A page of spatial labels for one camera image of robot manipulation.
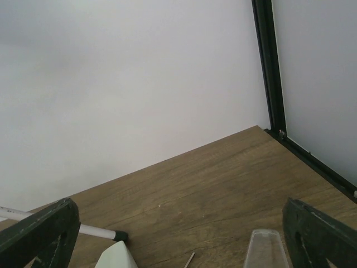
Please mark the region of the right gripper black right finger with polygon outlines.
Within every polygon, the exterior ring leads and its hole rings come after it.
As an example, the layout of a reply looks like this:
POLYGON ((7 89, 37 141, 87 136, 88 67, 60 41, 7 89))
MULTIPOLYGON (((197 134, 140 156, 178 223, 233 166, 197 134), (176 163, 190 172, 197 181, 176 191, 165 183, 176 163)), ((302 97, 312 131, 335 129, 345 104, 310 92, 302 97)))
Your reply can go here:
POLYGON ((293 267, 356 267, 356 230, 320 210, 288 198, 283 233, 293 267))

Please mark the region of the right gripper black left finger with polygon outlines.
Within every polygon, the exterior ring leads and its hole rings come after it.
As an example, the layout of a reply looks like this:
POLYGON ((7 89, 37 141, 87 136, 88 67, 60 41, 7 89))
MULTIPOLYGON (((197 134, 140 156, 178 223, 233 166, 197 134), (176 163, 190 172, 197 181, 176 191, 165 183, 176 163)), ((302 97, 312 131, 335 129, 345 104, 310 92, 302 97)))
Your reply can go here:
POLYGON ((78 206, 63 198, 1 231, 1 267, 68 267, 79 229, 78 206))

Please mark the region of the clear plastic metronome cover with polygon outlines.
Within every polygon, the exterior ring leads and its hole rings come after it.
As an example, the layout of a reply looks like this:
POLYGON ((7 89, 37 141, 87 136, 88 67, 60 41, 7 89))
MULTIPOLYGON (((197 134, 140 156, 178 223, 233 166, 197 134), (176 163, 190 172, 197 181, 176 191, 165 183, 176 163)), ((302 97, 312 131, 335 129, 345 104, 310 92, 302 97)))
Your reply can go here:
POLYGON ((243 267, 289 267, 279 232, 273 229, 253 230, 243 267))

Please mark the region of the white metronome body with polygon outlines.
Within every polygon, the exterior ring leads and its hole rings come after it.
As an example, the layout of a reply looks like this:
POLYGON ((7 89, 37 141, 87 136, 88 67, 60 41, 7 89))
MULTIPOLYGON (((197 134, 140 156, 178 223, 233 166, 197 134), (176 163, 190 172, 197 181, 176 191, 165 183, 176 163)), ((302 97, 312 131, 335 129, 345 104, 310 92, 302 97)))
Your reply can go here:
POLYGON ((103 251, 95 268, 137 268, 137 264, 123 241, 103 251))

